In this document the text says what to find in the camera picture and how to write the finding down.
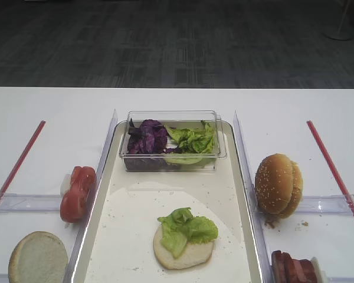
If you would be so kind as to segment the green lettuce leaf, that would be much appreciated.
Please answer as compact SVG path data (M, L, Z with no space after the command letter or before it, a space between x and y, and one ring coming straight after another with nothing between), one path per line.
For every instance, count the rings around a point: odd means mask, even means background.
M191 208L175 209L168 216L158 217L162 227L161 245L176 259L188 243L206 244L218 237L216 224L205 216L194 216Z

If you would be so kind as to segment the rear tomato slice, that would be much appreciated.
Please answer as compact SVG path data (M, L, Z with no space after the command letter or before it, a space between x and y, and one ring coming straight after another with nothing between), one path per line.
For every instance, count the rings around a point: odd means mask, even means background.
M96 172L89 166L75 166L71 174L70 190L88 196L90 189L96 184Z

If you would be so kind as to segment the front tomato slice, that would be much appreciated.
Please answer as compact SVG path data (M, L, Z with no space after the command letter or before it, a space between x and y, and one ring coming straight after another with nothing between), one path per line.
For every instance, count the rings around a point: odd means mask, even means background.
M64 222L76 223L86 214L87 195L78 186L71 187L62 199L60 217Z

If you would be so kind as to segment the rear meat slice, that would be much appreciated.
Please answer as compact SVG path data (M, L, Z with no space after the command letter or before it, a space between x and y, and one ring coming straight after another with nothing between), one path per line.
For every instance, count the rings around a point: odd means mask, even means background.
M287 265L288 282L315 282L318 283L313 265L306 259L292 259Z

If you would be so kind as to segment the white meat holder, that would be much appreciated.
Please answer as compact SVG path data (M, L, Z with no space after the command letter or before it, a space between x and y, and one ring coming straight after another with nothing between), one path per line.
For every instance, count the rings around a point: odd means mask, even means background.
M313 257L310 262L312 263L313 265L313 268L314 268L314 272L316 274L316 278L317 278L317 282L318 283L324 283L324 279L323 279L323 275L322 275L322 272L321 272L321 269L320 269L320 265L318 263L318 260L316 257Z

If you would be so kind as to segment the purple cabbage leaves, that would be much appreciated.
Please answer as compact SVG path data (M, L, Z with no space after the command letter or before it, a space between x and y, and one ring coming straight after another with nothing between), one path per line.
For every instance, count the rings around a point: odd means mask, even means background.
M129 126L128 154L160 154L165 152L168 132L162 123L147 119L143 120L139 127L136 127L133 120L130 119Z

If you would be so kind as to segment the bottom bun slice on tray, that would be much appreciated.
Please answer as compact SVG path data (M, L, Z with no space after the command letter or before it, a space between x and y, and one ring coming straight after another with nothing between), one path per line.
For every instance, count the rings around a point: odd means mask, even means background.
M162 226L159 225L153 237L153 251L158 262L166 269L187 269L206 263L214 250L214 241L208 243L187 243L180 257L174 258L162 244Z

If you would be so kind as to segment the white metal serving tray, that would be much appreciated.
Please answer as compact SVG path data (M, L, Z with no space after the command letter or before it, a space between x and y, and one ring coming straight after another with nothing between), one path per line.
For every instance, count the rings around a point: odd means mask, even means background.
M70 282L272 282L231 125L223 125L227 156L210 172L126 171L119 156L125 127L114 129ZM206 263L168 270L153 251L158 217L185 207L213 220L219 236Z

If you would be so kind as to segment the rear bun top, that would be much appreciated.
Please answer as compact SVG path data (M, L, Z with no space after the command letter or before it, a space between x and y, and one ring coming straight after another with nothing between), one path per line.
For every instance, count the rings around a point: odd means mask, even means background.
M303 178L301 175L300 168L298 164L294 161L291 162L293 169L293 190L291 194L291 199L287 207L279 214L282 219L291 216L297 209L303 192Z

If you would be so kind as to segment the left red tape strip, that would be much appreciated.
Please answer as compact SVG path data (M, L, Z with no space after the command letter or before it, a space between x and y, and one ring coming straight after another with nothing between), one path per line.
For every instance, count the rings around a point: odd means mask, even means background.
M4 194L6 193L7 189L9 188L9 186L10 186L11 182L13 181L16 173L18 172L18 170L21 167L23 161L25 160L26 156L30 152L30 150L31 150L32 146L34 145L35 141L37 140L38 136L40 135L42 129L45 126L45 124L46 124L46 121L44 121L44 120L40 121L40 123L39 123L38 127L36 128L35 132L31 136L29 142L25 146L25 148L22 151L20 157L18 158L18 160L16 161L16 163L13 166L12 170L10 171L8 177L4 181L4 184L2 185L2 187L0 189L0 201L1 201L2 197L4 196Z

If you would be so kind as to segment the red tape strip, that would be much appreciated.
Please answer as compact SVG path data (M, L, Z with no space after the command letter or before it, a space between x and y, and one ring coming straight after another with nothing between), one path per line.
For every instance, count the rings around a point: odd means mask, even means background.
M32 146L34 145L35 141L37 140L38 136L40 135L42 129L45 126L45 124L46 124L46 121L44 121L44 120L40 121L40 123L39 123L38 127L36 128L35 132L31 136L29 142L25 146L25 148L22 151L20 157L18 158L18 160L16 161L16 163L13 166L12 170L10 171L8 177L4 181L4 184L2 185L2 187L0 189L0 201L1 201L2 197L4 196L4 194L6 193L7 189L9 188L9 186L10 186L11 182L13 181L16 173L18 172L18 170L21 167L23 161L25 160L26 156L30 152L30 150L31 150Z
M351 195L350 195L349 191L347 190L346 185L344 184L339 172L337 171L337 168L336 168L329 152L327 151L318 131L316 130L313 122L311 120L309 120L309 121L306 121L306 123L307 123L324 159L326 160L326 163L327 163L340 191L342 192L342 195L345 197L346 203L348 204L348 207L351 209L352 215L354 217L354 200L351 199Z

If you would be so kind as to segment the long clear divider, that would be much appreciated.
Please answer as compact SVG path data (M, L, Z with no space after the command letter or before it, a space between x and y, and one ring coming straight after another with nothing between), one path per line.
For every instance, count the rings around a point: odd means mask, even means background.
M234 113L233 126L237 145L238 159L242 174L242 182L245 190L245 198L247 200L248 215L251 224L255 254L257 257L258 273L260 275L261 282L275 282L273 269L270 264L263 233L263 221L260 212L257 208L257 200L254 191L253 180L251 177L241 123L236 111Z
M90 254L94 243L94 233L97 231L97 221L95 220L96 213L94 212L94 209L96 204L101 202L99 196L100 186L101 183L104 182L105 165L110 155L110 148L117 121L117 112L114 111L97 166L96 182L87 199L87 215L82 220L78 230L70 260L65 269L63 282L84 282L85 280L87 267L90 261Z

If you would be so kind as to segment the right red tape strip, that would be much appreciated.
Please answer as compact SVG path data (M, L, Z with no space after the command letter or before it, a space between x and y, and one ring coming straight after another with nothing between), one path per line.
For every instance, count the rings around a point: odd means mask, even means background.
M316 130L313 122L311 120L309 120L309 121L306 121L306 123L307 123L324 159L326 160L326 163L327 163L340 191L342 192L342 195L345 197L346 203L348 204L348 207L351 209L352 215L354 217L354 200L351 199L351 195L350 195L349 191L347 190L346 185L344 184L339 172L337 171L337 168L336 168L329 152L327 151L318 131Z

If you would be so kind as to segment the right clear cross divider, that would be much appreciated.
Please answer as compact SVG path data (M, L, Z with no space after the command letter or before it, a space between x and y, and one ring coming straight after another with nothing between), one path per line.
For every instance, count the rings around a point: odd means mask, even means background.
M354 195L303 196L295 213L354 216Z

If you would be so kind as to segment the bun half leaning left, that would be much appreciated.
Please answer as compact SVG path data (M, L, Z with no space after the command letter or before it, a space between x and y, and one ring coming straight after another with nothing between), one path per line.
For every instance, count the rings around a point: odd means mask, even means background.
M8 264L9 282L63 281L68 256L61 239L46 231L24 237L12 251Z

